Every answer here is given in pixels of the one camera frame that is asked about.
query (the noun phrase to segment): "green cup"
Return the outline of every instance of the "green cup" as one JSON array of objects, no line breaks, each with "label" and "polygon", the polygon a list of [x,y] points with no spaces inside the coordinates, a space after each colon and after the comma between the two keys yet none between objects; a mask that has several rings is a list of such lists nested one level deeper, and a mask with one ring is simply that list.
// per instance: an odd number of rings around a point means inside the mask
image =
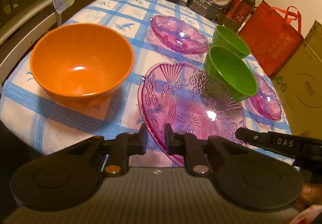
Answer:
[{"label": "green cup", "polygon": [[238,102],[254,96],[257,92],[257,83],[252,72],[242,59],[227,48],[211,46],[204,68],[209,76],[223,81],[232,98]]},{"label": "green cup", "polygon": [[223,46],[234,52],[241,59],[247,57],[251,51],[247,44],[230,29],[218,25],[213,35],[213,45]]}]

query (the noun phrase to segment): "orange dot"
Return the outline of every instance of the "orange dot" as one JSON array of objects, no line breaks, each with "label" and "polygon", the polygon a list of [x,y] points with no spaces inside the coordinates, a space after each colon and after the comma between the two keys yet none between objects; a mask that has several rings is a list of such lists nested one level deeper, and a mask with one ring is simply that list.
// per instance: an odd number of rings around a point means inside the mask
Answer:
[{"label": "orange dot", "polygon": [[118,173],[121,171],[121,168],[119,166],[116,166],[116,165],[110,165],[110,166],[107,166],[105,168],[105,171],[107,173],[112,173],[112,174],[115,174],[115,173]]}]

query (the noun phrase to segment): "blue checkered tablecloth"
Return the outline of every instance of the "blue checkered tablecloth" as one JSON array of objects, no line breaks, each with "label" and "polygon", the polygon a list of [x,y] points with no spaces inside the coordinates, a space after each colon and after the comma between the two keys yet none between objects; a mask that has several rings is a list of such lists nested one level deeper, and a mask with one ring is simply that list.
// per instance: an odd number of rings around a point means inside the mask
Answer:
[{"label": "blue checkered tablecloth", "polygon": [[[189,8],[165,0],[96,0],[65,24],[96,23],[110,27],[128,39],[135,53],[135,63],[122,87],[111,99],[100,105],[87,109],[68,109],[55,103],[36,83],[29,68],[30,55],[27,55],[4,84],[0,101],[0,118],[3,123],[21,140],[44,154],[53,153],[92,135],[113,139],[121,132],[137,131],[142,123],[137,102],[141,76],[159,62],[189,62],[202,68],[206,56],[184,55],[164,48],[153,38],[154,34],[149,25],[150,19],[156,14],[174,16],[193,25],[209,41],[216,27],[215,23]],[[273,88],[253,56],[248,56],[245,62]],[[249,129],[290,133],[284,111],[280,121],[272,121],[257,114],[247,101],[241,102],[241,105]],[[291,163],[291,160],[280,155],[257,150]],[[131,156],[130,164],[173,166],[172,161],[150,136],[146,155]]]}]

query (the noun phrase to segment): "heart-shaped glass dish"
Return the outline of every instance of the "heart-shaped glass dish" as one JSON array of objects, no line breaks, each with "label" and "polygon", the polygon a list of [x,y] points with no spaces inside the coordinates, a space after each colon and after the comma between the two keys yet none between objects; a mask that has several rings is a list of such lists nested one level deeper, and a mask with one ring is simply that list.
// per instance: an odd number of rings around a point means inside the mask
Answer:
[{"label": "heart-shaped glass dish", "polygon": [[[219,80],[192,64],[152,66],[141,79],[137,98],[142,118],[165,154],[166,123],[174,132],[189,132],[204,140],[216,135],[246,146],[235,137],[237,128],[246,126],[242,108]],[[182,156],[168,157],[184,165]]]},{"label": "heart-shaped glass dish", "polygon": [[265,118],[271,120],[281,120],[282,107],[281,104],[273,91],[266,81],[258,74],[254,74],[258,91],[250,97],[250,101],[256,111]]},{"label": "heart-shaped glass dish", "polygon": [[156,15],[151,18],[150,25],[157,38],[174,51],[183,54],[203,54],[208,51],[207,38],[184,21]]}]

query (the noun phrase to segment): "finger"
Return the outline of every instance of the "finger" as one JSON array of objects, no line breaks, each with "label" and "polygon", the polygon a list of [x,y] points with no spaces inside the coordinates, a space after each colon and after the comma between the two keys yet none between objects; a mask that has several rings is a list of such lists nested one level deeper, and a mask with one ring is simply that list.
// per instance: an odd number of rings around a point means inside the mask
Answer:
[{"label": "finger", "polygon": [[305,183],[300,201],[307,205],[322,204],[322,185]]},{"label": "finger", "polygon": [[298,211],[303,211],[305,209],[305,204],[303,202],[296,202],[296,204],[294,205],[294,207],[298,210]]}]

